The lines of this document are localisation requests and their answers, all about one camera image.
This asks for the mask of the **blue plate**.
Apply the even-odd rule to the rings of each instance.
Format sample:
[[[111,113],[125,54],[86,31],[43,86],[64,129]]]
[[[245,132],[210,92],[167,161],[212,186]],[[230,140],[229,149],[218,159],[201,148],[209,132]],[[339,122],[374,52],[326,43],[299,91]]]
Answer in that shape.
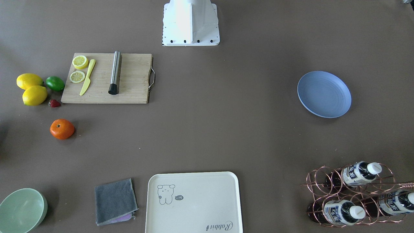
[[[297,94],[309,112],[323,118],[341,117],[352,104],[348,86],[339,77],[325,71],[312,71],[301,77]]]

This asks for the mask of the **cream rabbit tray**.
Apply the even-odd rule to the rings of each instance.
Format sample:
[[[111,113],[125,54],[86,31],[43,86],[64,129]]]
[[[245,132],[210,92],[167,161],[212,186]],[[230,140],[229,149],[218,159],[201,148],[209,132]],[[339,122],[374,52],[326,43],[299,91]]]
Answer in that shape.
[[[232,172],[168,173],[148,183],[146,233],[242,233],[238,177]]]

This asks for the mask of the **steel muddler black tip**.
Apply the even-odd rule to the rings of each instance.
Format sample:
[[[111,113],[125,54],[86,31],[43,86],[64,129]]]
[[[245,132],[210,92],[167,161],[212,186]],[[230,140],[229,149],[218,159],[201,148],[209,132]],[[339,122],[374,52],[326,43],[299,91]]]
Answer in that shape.
[[[110,82],[110,86],[108,89],[108,93],[110,95],[117,95],[119,93],[121,65],[122,65],[122,55],[121,55],[121,52],[117,50],[114,53],[111,82]]]

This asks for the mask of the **bamboo cutting board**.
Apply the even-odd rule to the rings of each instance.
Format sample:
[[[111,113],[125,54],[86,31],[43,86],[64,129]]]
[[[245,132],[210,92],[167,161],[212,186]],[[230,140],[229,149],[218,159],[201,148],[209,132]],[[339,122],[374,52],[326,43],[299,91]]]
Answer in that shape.
[[[113,53],[83,53],[96,65],[91,73],[91,83],[80,96],[83,83],[73,83],[67,78],[61,102],[72,104],[146,104],[149,101],[149,86],[153,56],[151,54],[122,53],[120,77],[116,95],[108,93],[112,69]]]

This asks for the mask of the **yellow plastic knife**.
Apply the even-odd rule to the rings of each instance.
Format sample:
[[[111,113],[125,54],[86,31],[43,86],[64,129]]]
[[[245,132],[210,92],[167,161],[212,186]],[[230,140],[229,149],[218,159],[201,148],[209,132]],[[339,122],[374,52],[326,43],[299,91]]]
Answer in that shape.
[[[83,96],[84,93],[86,93],[87,89],[89,88],[89,85],[91,83],[90,76],[91,76],[92,71],[95,67],[95,64],[96,64],[95,59],[91,59],[89,61],[89,65],[88,65],[87,74],[86,74],[86,77],[85,77],[85,80],[84,80],[84,84],[83,84],[82,89],[79,93],[80,96]]]

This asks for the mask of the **grey folded cloth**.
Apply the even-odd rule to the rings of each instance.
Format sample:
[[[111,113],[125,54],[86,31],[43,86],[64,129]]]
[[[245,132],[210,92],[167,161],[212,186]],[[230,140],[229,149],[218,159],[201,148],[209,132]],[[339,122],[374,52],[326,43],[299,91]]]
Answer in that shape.
[[[138,205],[131,178],[96,186],[94,195],[97,226],[136,218]]]

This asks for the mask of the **lemon slice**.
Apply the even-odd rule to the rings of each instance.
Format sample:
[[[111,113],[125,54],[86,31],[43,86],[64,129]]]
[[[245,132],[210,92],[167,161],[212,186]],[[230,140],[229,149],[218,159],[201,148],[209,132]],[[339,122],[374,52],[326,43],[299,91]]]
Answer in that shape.
[[[74,71],[70,74],[69,79],[72,83],[80,83],[84,81],[86,75],[83,71]]]

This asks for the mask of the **lemon half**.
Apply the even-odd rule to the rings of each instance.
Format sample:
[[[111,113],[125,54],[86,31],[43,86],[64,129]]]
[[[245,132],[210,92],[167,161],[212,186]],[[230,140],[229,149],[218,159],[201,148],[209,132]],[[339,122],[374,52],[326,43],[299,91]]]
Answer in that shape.
[[[89,60],[84,55],[77,55],[73,58],[71,63],[76,69],[84,69],[88,67]]]

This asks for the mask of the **orange mandarin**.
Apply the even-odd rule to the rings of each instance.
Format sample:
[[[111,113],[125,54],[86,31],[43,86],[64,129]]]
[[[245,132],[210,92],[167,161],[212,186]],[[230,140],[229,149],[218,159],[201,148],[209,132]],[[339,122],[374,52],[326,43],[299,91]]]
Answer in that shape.
[[[74,125],[64,118],[53,121],[52,125],[50,126],[51,135],[60,140],[68,139],[71,137],[74,134],[74,130]]]

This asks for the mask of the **red strawberry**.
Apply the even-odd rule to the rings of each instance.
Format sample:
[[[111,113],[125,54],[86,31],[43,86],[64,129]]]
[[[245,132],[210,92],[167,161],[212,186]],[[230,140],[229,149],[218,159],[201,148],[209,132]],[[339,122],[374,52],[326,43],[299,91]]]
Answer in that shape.
[[[61,103],[58,102],[56,99],[50,99],[49,102],[48,102],[48,105],[51,108],[56,108],[56,107],[60,107],[61,106]]]

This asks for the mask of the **green lime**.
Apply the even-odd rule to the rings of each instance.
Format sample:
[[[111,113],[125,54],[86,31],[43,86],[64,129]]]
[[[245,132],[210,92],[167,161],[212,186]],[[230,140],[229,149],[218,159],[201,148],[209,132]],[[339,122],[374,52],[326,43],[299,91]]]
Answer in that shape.
[[[65,82],[57,76],[46,78],[46,85],[53,91],[63,91],[65,88]]]

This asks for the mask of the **tea bottle white cap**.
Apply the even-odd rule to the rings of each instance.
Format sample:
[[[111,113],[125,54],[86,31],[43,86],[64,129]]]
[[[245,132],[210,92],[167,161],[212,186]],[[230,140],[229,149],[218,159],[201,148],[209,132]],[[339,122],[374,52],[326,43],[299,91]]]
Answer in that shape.
[[[382,172],[382,165],[377,162],[360,161],[328,174],[323,187],[341,191],[346,188],[356,188],[374,181]]]

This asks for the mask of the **whole yellow lemon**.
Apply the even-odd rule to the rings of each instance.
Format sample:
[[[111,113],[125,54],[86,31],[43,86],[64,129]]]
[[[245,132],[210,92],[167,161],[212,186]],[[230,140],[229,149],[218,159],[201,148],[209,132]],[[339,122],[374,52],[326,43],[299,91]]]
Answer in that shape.
[[[27,90],[28,88],[36,85],[43,85],[43,80],[40,76],[33,73],[24,73],[19,75],[16,79],[16,84],[19,88]]]
[[[23,103],[27,106],[42,104],[48,96],[47,89],[44,86],[35,85],[26,89],[22,95]]]

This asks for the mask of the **mint green bowl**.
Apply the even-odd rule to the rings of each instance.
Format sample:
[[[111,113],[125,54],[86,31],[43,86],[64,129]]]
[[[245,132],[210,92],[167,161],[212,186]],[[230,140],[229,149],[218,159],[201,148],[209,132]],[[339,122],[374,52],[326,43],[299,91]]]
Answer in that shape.
[[[28,233],[45,218],[46,198],[37,190],[22,188],[8,195],[0,205],[2,233]]]

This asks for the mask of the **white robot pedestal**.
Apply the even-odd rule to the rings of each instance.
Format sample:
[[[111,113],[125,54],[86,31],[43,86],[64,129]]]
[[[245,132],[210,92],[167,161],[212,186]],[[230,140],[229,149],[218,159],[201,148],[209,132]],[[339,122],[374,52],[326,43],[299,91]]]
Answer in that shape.
[[[164,5],[163,46],[217,46],[217,6],[210,0],[171,0]]]

